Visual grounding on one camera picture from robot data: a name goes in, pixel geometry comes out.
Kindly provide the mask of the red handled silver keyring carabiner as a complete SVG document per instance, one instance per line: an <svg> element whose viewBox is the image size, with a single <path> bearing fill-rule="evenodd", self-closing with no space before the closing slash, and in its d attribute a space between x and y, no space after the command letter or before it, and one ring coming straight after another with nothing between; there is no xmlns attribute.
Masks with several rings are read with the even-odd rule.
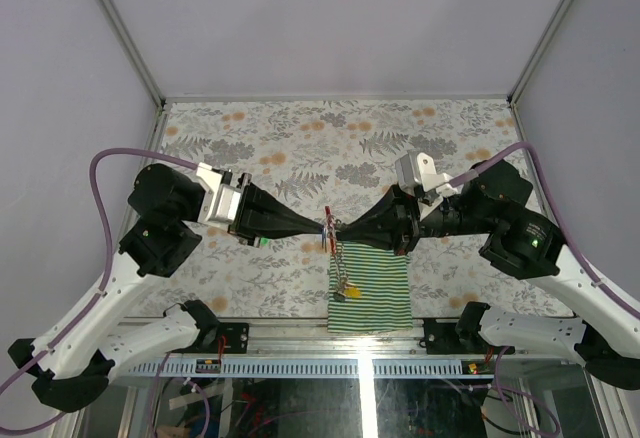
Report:
<svg viewBox="0 0 640 438"><path fill-rule="evenodd" d="M323 229L324 246L329 251L332 263L336 272L336 285L333 291L333 297L336 292L343 293L346 287L349 285L349 278L343 264L343 254L339 248L337 239L337 219L333 215L331 208L326 205L324 207L325 212L325 224Z"/></svg>

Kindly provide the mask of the yellow tagged keys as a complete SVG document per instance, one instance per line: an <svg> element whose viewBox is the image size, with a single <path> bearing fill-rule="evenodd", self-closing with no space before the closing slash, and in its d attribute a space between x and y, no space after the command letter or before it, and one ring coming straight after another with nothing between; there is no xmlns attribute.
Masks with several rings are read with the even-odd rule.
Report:
<svg viewBox="0 0 640 438"><path fill-rule="evenodd" d="M348 286L344 290L344 294L347 298L360 298L361 291L355 286Z"/></svg>

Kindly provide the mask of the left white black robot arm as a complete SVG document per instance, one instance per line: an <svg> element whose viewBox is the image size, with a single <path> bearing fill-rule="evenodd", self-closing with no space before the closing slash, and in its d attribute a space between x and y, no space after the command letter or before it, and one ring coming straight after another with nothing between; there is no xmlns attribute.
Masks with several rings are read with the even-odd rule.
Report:
<svg viewBox="0 0 640 438"><path fill-rule="evenodd" d="M216 227L255 246L263 238L317 235L323 227L252 183L249 174L205 163L187 177L152 164L136 177L129 205L134 226L112 253L111 265L76 305L38 338L8 349L17 367L34 377L38 401L72 413L95 401L123 372L157 355L216 351L224 336L213 311L199 299L165 311L161 320L124 335L116 326L142 298L166 282L201 243L190 229Z"/></svg>

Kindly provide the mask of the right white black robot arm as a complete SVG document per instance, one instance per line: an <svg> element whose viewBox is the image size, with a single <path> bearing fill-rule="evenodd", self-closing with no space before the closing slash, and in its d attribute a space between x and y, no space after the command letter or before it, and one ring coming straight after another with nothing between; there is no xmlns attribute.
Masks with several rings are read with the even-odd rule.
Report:
<svg viewBox="0 0 640 438"><path fill-rule="evenodd" d="M639 320L614 301L627 295L605 277L591 279L565 234L527 208L532 184L500 160L451 185L424 152L395 163L398 182L365 214L337 228L337 238L407 255L421 239L484 235L481 258L503 274L555 296L574 315L549 318L467 303L454 325L435 334L444 354L502 347L549 354L582 366L611 386L639 388Z"/></svg>

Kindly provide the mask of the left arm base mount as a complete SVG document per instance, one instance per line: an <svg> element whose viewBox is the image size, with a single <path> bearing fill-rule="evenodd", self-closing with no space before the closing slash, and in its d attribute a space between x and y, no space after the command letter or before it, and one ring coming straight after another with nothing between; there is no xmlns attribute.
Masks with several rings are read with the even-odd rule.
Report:
<svg viewBox="0 0 640 438"><path fill-rule="evenodd" d="M174 304L157 322L161 353L205 353L225 357L247 352L250 325L221 322L201 300Z"/></svg>

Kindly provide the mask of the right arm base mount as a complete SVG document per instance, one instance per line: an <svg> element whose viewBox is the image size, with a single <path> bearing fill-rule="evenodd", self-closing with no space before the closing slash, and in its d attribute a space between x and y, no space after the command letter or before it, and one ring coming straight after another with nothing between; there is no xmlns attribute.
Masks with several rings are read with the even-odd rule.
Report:
<svg viewBox="0 0 640 438"><path fill-rule="evenodd" d="M418 345L429 355L486 354L491 345L480 336L480 321L490 308L487 303L472 301L454 321L424 318Z"/></svg>

